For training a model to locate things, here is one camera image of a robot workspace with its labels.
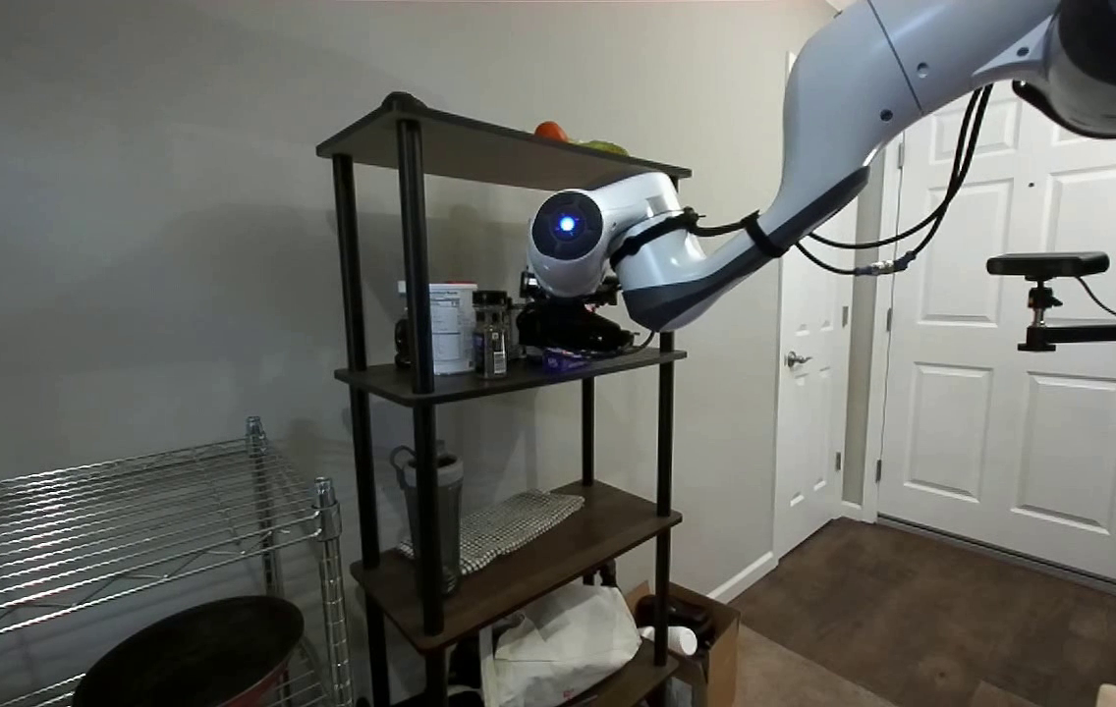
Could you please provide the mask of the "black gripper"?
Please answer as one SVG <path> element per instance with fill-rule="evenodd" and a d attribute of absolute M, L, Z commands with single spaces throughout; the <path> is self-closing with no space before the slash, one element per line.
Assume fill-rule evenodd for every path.
<path fill-rule="evenodd" d="M 533 270 L 524 270 L 520 295 L 524 307 L 513 316 L 513 341 L 524 353 L 626 353 L 634 346 L 634 333 L 626 328 L 597 316 L 597 307 L 608 304 L 614 292 L 557 300 L 538 285 Z"/>

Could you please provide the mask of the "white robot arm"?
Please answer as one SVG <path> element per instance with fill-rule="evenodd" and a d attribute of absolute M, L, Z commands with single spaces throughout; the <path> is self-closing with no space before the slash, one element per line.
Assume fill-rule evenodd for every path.
<path fill-rule="evenodd" d="M 681 330 L 836 217 L 896 135 L 994 84 L 1074 135 L 1116 139 L 1116 0 L 855 0 L 791 66 L 764 213 L 703 248 L 663 175 L 563 189 L 531 222 L 528 270 L 555 300 L 616 275 L 635 328 Z"/>

